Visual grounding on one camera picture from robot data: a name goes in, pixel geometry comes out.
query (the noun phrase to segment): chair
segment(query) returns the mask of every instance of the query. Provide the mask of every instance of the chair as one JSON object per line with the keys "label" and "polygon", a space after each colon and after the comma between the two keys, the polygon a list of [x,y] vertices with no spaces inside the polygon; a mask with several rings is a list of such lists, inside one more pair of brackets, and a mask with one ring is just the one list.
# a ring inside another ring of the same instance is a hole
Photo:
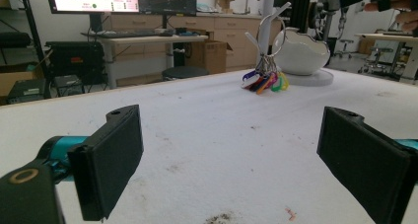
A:
{"label": "chair", "polygon": [[342,58],[342,56],[344,54],[348,54],[348,58],[351,58],[351,52],[347,51],[347,44],[349,43],[353,43],[354,41],[352,39],[341,39],[340,40],[341,43],[344,43],[344,48],[343,50],[337,50],[334,52],[334,56],[336,56],[337,54],[339,55],[340,58]]}
{"label": "chair", "polygon": [[379,64],[379,59],[381,58],[383,53],[393,52],[393,49],[374,46],[371,47],[370,50],[372,52],[375,52],[376,59],[366,60],[366,63],[359,69],[358,73],[367,73],[370,69],[372,69],[370,73],[374,73],[375,69],[379,69],[381,70],[381,72],[385,72],[386,65]]}

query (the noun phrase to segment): countertop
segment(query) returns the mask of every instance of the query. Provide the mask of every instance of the countertop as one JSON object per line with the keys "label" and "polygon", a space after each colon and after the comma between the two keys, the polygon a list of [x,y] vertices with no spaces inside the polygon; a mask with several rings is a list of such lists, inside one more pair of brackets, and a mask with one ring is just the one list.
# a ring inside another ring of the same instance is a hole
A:
{"label": "countertop", "polygon": [[[246,70],[0,107],[0,176],[50,137],[89,136],[106,113],[139,105],[145,151],[105,223],[372,224],[316,154],[323,109],[416,138],[418,89],[326,71],[329,86],[259,96],[241,88]],[[56,187],[67,223],[83,223],[74,184]],[[415,189],[403,223],[416,223],[417,210]]]}
{"label": "countertop", "polygon": [[222,14],[222,13],[201,13],[196,14],[197,17],[219,17],[219,18],[237,18],[237,19],[261,19],[261,15],[257,14]]}

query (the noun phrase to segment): white ceramic vase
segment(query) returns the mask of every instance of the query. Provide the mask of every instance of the white ceramic vase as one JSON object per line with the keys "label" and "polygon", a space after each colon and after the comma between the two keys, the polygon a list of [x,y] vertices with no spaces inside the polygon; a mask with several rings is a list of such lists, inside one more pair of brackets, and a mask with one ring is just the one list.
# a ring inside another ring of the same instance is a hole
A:
{"label": "white ceramic vase", "polygon": [[328,45],[323,41],[316,41],[312,37],[297,33],[298,29],[286,28],[274,40],[272,52],[280,51],[274,61],[280,69],[289,74],[308,76],[323,67],[329,59]]}

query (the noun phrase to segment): lab equipment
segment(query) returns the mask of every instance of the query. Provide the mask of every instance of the lab equipment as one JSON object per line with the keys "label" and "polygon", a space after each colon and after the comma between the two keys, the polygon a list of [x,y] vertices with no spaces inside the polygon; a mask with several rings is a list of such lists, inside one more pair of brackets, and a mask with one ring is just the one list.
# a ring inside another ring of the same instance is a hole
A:
{"label": "lab equipment", "polygon": [[401,223],[418,181],[418,150],[407,144],[359,114],[326,107],[317,154],[376,223]]}
{"label": "lab equipment", "polygon": [[108,218],[143,153],[137,105],[106,115],[90,137],[55,136],[35,159],[0,179],[4,223],[65,223],[55,185],[73,177],[83,219]]}

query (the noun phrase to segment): television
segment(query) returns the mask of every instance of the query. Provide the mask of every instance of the television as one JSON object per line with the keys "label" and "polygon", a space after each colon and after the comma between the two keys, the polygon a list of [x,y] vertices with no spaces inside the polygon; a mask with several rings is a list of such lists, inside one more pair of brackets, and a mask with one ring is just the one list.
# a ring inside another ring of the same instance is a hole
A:
{"label": "television", "polygon": [[197,0],[139,0],[141,14],[163,15],[163,28],[167,16],[196,16]]}
{"label": "television", "polygon": [[48,0],[52,14],[138,13],[138,0]]}

